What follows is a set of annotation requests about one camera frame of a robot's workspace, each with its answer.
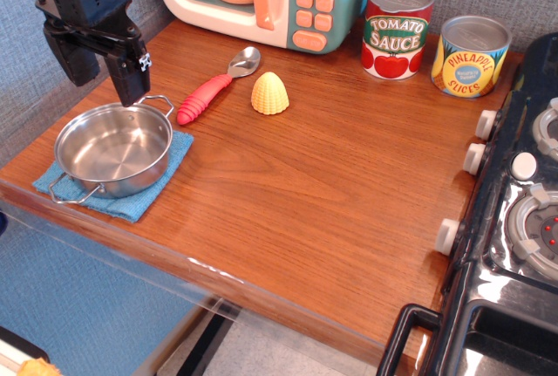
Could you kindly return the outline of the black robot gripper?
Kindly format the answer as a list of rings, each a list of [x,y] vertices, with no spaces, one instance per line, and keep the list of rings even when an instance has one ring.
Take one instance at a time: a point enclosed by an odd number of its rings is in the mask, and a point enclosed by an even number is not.
[[[151,90],[152,65],[139,28],[126,11],[132,0],[37,0],[45,16],[44,36],[68,79],[83,86],[107,68],[122,106]]]

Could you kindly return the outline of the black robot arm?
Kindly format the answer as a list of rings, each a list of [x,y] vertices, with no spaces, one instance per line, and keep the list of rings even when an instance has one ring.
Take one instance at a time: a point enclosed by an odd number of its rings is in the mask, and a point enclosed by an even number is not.
[[[150,91],[151,59],[140,28],[127,15],[132,0],[37,0],[43,32],[69,80],[83,86],[100,73],[105,60],[123,106]]]

